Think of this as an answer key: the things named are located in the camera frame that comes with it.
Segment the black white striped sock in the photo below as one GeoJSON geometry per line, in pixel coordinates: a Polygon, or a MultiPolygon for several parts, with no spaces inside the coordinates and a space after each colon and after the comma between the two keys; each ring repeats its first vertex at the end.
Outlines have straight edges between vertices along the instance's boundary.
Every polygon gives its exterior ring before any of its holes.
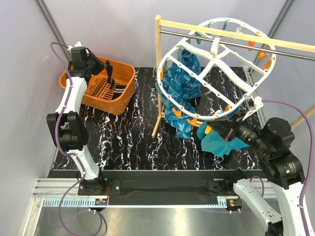
{"type": "Polygon", "coordinates": [[[114,91],[114,95],[121,95],[124,91],[126,86],[117,84],[114,78],[108,78],[107,83],[110,85],[110,89],[114,91]]]}

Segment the orange plastic basket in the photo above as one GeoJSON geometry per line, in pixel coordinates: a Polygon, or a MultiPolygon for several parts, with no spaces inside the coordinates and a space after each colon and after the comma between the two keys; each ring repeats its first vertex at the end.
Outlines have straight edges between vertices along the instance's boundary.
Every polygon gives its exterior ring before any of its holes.
{"type": "Polygon", "coordinates": [[[107,83],[107,72],[103,70],[98,75],[93,75],[89,81],[81,103],[101,111],[120,115],[122,114],[135,92],[135,68],[119,61],[98,57],[100,61],[110,62],[113,66],[113,78],[117,84],[125,85],[121,95],[114,95],[107,83]]]}

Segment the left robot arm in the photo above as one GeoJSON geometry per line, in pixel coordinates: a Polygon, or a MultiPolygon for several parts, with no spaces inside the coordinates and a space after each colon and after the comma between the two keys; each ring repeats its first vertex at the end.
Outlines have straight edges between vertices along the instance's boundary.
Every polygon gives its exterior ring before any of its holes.
{"type": "Polygon", "coordinates": [[[69,156],[78,167],[80,195],[101,195],[106,191],[106,180],[100,167],[93,161],[87,147],[87,129],[79,116],[81,102],[93,75],[106,71],[110,87],[114,85],[113,67],[102,62],[90,49],[77,42],[69,46],[71,61],[66,68],[66,87],[60,105],[46,121],[60,153],[69,156]]]}

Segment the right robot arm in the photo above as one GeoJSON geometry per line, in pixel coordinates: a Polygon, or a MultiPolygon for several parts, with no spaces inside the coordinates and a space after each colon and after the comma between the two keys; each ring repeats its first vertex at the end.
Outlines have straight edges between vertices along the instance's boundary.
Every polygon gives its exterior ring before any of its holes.
{"type": "Polygon", "coordinates": [[[214,131],[224,141],[240,139],[262,155],[261,169],[271,183],[280,211],[274,210],[254,190],[241,170],[224,176],[222,189],[229,195],[238,195],[255,214],[267,236],[313,236],[305,200],[300,195],[306,186],[302,163],[290,151],[295,136],[290,124],[282,118],[270,118],[262,129],[244,121],[245,112],[234,116],[207,121],[206,132],[214,131]]]}

